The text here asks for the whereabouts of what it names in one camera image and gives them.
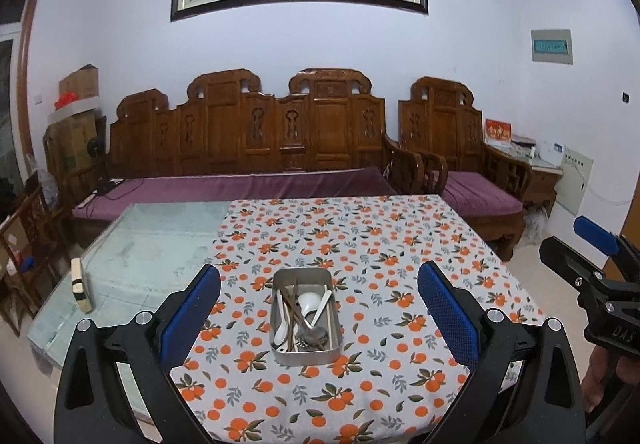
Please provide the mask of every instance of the red bag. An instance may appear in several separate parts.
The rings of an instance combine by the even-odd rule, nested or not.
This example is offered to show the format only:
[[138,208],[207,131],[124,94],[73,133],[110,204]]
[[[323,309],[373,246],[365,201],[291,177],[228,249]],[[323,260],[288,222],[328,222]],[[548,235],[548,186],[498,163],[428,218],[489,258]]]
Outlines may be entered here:
[[62,95],[60,95],[60,98],[55,101],[54,103],[54,107],[56,109],[60,109],[62,107],[65,107],[67,104],[71,104],[73,101],[76,101],[80,99],[78,97],[77,93],[74,93],[72,91],[67,91],[66,93],[63,93]]

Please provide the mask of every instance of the screw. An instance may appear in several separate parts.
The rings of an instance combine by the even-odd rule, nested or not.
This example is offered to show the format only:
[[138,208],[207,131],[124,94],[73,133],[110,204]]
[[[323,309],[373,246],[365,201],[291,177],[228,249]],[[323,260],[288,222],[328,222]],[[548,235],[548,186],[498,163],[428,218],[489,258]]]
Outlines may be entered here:
[[549,328],[554,332],[559,332],[562,329],[562,323],[556,318],[549,318],[546,324],[549,325]]
[[504,314],[497,309],[489,310],[486,316],[489,318],[489,321],[493,321],[494,323],[500,323],[500,321],[504,319]]
[[151,321],[151,312],[146,310],[136,316],[136,323],[138,325],[146,325],[149,321]]
[[88,319],[82,319],[78,325],[76,325],[76,328],[81,332],[86,332],[89,327],[91,327],[91,321]]

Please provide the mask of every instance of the orange fruit pattern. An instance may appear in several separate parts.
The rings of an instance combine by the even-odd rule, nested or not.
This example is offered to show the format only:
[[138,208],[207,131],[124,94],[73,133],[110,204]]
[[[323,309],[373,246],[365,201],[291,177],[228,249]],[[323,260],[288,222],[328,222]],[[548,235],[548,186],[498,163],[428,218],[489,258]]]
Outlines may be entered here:
[[[468,369],[445,347],[417,292],[426,261],[485,309],[516,322],[543,320],[435,195],[235,201],[210,258],[224,277],[220,298],[171,376],[205,429],[226,442],[405,440],[436,424]],[[269,346],[271,283],[278,269],[305,266],[332,274],[343,345],[331,364],[285,369]]]

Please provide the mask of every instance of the blue gripper pad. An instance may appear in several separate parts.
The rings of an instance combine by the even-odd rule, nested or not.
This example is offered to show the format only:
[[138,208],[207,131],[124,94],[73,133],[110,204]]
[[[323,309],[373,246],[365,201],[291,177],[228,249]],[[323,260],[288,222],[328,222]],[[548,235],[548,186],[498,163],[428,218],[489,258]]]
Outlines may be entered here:
[[418,293],[447,343],[453,358],[473,371],[480,361],[480,337],[453,296],[454,288],[435,263],[418,271]]
[[608,233],[587,217],[578,217],[574,221],[574,233],[588,241],[605,256],[615,256],[620,250],[614,234]]
[[209,266],[197,283],[191,283],[187,296],[160,336],[160,367],[168,374],[184,363],[205,319],[220,296],[220,273]]

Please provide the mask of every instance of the electrical panel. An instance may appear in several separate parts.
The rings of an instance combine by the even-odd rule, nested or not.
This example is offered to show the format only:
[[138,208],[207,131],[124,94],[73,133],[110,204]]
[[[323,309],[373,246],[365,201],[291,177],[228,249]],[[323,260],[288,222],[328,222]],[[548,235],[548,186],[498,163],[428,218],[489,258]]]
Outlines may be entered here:
[[577,215],[587,191],[593,159],[567,148],[560,167],[562,178],[556,184],[556,201],[572,215]]

